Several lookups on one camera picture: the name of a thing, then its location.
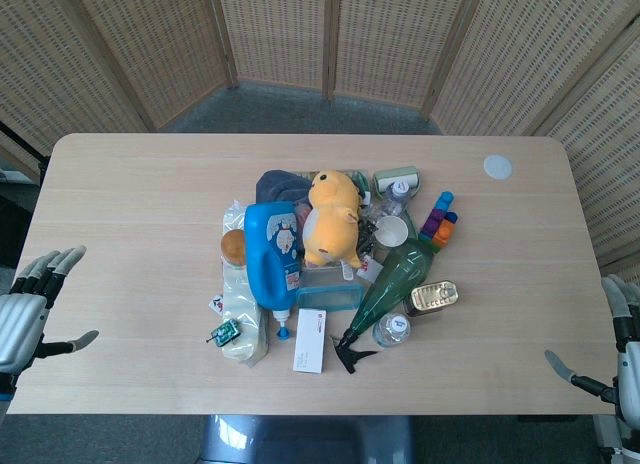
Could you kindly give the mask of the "white paper cup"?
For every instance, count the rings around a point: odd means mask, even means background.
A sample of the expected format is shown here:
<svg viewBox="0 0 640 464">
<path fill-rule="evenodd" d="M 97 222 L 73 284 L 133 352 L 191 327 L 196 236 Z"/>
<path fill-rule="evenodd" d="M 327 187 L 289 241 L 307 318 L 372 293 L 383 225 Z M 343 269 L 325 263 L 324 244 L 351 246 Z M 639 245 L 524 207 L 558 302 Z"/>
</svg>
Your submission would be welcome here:
<svg viewBox="0 0 640 464">
<path fill-rule="evenodd" d="M 382 216 L 375 224 L 374 238 L 385 248 L 395 248 L 402 245 L 409 236 L 409 229 L 405 221 L 393 215 Z"/>
</svg>

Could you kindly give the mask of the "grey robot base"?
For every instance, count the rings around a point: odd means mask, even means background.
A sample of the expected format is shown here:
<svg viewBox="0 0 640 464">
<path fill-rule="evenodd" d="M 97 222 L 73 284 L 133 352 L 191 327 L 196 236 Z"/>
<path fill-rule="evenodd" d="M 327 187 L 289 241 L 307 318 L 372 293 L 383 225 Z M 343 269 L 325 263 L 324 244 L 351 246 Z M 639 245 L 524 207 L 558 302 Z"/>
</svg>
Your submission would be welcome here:
<svg viewBox="0 0 640 464">
<path fill-rule="evenodd" d="M 415 464 L 408 416 L 210 415 L 195 464 Z"/>
</svg>

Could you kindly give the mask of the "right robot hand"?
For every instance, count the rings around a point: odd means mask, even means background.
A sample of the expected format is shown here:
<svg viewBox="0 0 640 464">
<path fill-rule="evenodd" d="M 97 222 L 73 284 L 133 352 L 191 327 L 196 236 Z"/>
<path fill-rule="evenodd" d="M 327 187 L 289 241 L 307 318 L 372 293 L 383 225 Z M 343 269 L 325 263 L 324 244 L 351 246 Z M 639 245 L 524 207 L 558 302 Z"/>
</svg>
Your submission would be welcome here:
<svg viewBox="0 0 640 464">
<path fill-rule="evenodd" d="M 544 352 L 554 372 L 569 384 L 613 404 L 616 416 L 640 432 L 640 286 L 610 274 L 601 285 L 611 311 L 617 350 L 617 375 L 606 385 L 568 368 L 551 350 Z"/>
</svg>

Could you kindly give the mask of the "clear bottle white cap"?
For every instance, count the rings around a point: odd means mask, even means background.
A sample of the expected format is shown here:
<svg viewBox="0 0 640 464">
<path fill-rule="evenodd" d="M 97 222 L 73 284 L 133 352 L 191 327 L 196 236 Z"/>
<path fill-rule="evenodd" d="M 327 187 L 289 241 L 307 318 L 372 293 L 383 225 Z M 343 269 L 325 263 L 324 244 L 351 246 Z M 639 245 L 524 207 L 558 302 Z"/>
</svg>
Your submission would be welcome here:
<svg viewBox="0 0 640 464">
<path fill-rule="evenodd" d="M 400 217 L 406 210 L 411 199 L 411 186 L 406 180 L 396 180 L 391 183 L 382 195 L 378 206 L 377 216 Z"/>
</svg>

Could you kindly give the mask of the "yellow plush toy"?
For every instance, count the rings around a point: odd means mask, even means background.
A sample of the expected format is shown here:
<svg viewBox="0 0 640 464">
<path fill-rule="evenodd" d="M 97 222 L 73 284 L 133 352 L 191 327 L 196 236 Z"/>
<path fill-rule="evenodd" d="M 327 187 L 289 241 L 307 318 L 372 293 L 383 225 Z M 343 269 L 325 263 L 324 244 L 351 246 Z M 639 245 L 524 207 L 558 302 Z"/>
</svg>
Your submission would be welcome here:
<svg viewBox="0 0 640 464">
<path fill-rule="evenodd" d="M 307 267 L 323 267 L 344 261 L 361 267 L 357 254 L 360 196 L 352 180 L 335 170 L 319 171 L 308 199 L 311 212 L 303 227 L 304 261 Z"/>
</svg>

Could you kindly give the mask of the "blue detergent bottle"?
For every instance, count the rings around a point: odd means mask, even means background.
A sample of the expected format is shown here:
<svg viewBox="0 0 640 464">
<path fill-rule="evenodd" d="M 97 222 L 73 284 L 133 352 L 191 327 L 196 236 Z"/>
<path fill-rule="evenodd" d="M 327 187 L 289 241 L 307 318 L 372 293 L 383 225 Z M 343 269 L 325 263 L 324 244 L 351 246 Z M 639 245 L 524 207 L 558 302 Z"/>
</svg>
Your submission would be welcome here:
<svg viewBox="0 0 640 464">
<path fill-rule="evenodd" d="M 244 217 L 248 282 L 256 302 L 279 323 L 277 336 L 290 336 L 287 321 L 300 283 L 298 223 L 294 203 L 252 204 Z"/>
</svg>

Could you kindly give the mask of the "round brown bread bun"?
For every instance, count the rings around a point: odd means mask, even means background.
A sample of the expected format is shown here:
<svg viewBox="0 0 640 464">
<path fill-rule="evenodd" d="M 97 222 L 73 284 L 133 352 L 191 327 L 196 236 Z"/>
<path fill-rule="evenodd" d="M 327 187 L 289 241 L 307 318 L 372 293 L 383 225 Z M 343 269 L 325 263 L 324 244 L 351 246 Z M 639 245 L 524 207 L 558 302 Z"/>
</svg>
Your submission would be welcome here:
<svg viewBox="0 0 640 464">
<path fill-rule="evenodd" d="M 243 267 L 246 265 L 246 243 L 243 229 L 226 232 L 220 242 L 222 256 L 230 265 Z"/>
</svg>

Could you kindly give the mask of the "red white paper tag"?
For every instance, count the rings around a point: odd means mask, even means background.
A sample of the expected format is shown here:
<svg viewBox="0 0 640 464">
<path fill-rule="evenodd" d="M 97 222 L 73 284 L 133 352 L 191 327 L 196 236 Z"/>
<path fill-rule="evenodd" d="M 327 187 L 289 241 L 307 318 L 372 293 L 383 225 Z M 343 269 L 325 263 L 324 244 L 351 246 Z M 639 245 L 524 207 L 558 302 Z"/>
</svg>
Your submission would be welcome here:
<svg viewBox="0 0 640 464">
<path fill-rule="evenodd" d="M 357 270 L 356 275 L 370 283 L 373 283 L 383 266 L 370 255 L 365 255 L 361 261 L 361 267 Z"/>
</svg>

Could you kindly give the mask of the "gold tin can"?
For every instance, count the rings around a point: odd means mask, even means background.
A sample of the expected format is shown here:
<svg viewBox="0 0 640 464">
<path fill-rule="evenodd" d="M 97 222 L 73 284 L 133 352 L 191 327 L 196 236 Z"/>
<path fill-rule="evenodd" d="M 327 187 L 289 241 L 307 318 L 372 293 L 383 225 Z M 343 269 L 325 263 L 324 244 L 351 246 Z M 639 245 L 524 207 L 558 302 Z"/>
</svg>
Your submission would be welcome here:
<svg viewBox="0 0 640 464">
<path fill-rule="evenodd" d="M 403 304 L 405 313 L 414 317 L 439 312 L 455 304 L 458 299 L 456 284 L 452 281 L 440 281 L 414 288 Z"/>
</svg>

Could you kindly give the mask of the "white card box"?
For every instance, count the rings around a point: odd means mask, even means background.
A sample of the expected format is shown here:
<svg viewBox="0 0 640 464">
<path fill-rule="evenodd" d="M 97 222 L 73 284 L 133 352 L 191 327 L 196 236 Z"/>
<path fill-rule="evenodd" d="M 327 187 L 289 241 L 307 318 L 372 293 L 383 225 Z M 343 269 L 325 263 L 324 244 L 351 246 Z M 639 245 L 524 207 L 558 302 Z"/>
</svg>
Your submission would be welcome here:
<svg viewBox="0 0 640 464">
<path fill-rule="evenodd" d="M 293 371 L 320 374 L 323 367 L 326 311 L 298 311 Z"/>
</svg>

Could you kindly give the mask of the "black binder clips bundle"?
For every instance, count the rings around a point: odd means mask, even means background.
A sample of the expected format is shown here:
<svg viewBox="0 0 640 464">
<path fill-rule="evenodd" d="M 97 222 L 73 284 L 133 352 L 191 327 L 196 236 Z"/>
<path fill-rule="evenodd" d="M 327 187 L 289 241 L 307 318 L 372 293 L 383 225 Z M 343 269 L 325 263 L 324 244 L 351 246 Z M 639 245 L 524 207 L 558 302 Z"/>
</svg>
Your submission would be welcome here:
<svg viewBox="0 0 640 464">
<path fill-rule="evenodd" d="M 378 230 L 375 219 L 362 217 L 358 224 L 356 251 L 359 256 L 369 254 L 375 245 L 375 233 Z"/>
</svg>

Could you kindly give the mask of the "green spray bottle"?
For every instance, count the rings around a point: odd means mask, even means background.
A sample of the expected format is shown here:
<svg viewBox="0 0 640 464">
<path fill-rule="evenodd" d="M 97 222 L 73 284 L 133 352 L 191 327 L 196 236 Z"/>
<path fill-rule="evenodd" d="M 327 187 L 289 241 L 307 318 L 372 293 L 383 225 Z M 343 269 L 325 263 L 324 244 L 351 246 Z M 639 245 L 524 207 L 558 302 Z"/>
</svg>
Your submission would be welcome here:
<svg viewBox="0 0 640 464">
<path fill-rule="evenodd" d="M 417 238 L 408 238 L 389 251 L 349 327 L 334 345 L 336 355 L 349 374 L 356 372 L 355 365 L 360 359 L 376 354 L 376 351 L 355 351 L 350 346 L 425 281 L 433 259 L 432 248 Z"/>
</svg>

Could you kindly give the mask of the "dark blue cloth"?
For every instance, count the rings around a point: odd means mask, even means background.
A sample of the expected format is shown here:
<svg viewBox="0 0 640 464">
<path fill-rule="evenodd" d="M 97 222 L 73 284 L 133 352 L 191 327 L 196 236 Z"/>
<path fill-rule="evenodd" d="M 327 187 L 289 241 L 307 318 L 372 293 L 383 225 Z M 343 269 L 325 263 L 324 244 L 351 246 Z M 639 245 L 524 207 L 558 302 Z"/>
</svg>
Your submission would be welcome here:
<svg viewBox="0 0 640 464">
<path fill-rule="evenodd" d="M 284 170 L 269 170 L 256 183 L 255 202 L 261 204 L 291 201 L 294 204 L 308 204 L 311 184 L 309 179 L 297 174 Z"/>
</svg>

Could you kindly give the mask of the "green white rectangular box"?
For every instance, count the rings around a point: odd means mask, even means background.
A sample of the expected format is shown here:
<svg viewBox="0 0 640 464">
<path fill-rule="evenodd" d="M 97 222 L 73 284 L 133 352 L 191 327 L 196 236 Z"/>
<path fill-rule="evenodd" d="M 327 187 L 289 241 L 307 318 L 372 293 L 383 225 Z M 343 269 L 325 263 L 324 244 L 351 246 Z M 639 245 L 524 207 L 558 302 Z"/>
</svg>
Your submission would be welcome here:
<svg viewBox="0 0 640 464">
<path fill-rule="evenodd" d="M 405 181 L 409 185 L 410 194 L 415 196 L 420 189 L 419 170 L 414 166 L 406 166 L 378 170 L 373 174 L 374 189 L 378 195 L 384 194 L 396 181 Z"/>
</svg>

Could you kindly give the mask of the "woven bamboo folding screen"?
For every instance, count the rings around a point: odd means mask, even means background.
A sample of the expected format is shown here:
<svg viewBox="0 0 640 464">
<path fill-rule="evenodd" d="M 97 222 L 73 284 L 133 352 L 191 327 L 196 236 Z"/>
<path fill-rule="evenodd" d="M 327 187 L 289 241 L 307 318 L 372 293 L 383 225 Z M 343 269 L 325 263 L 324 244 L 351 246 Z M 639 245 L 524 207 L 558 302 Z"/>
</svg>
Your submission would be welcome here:
<svg viewBox="0 0 640 464">
<path fill-rule="evenodd" d="M 45 156 L 244 82 L 552 137 L 600 265 L 640 264 L 640 0 L 0 0 L 0 120 Z"/>
</svg>

